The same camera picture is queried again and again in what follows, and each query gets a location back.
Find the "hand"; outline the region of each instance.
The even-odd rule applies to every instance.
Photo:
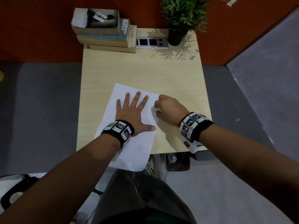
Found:
[[[146,125],[141,122],[141,112],[145,104],[147,103],[149,96],[146,95],[141,101],[141,103],[138,105],[138,107],[136,107],[140,94],[141,94],[140,91],[136,93],[130,106],[129,106],[130,93],[126,93],[125,101],[123,103],[123,108],[121,108],[120,99],[117,99],[116,101],[115,120],[122,119],[131,123],[135,130],[133,137],[141,132],[156,130],[155,126]]]
[[[182,118],[190,113],[177,99],[166,95],[160,95],[159,100],[155,101],[154,107],[161,109],[161,112],[156,112],[159,119],[177,127]]]

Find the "left hand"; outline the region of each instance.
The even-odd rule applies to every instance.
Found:
[[[146,95],[141,101],[141,103],[136,107],[137,102],[140,98],[140,94],[141,92],[138,91],[135,97],[133,98],[132,103],[129,105],[130,93],[126,93],[125,101],[123,103],[123,108],[121,108],[120,99],[117,99],[116,101],[115,120],[122,119],[131,123],[135,130],[133,137],[141,132],[156,130],[155,126],[143,124],[141,122],[141,112],[145,104],[147,103],[149,97],[148,95]]]

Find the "black pot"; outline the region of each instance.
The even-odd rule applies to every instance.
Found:
[[[174,32],[172,30],[168,30],[167,41],[172,46],[178,46],[181,43],[181,41],[183,40],[183,38],[186,36],[187,33],[188,33],[188,31],[182,35],[182,34],[177,34],[176,32]]]

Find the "gray pants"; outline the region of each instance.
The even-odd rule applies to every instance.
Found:
[[[155,208],[192,224],[196,223],[187,205],[165,182],[148,175],[146,171],[117,170],[96,207],[92,224],[141,208]]]

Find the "light wood table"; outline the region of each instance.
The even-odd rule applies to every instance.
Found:
[[[165,36],[167,30],[139,29],[137,36]],[[168,49],[137,49],[136,53],[84,48],[77,150],[93,140],[115,83],[177,98],[190,111],[211,119],[196,34]],[[188,151],[178,130],[159,120],[152,154]]]

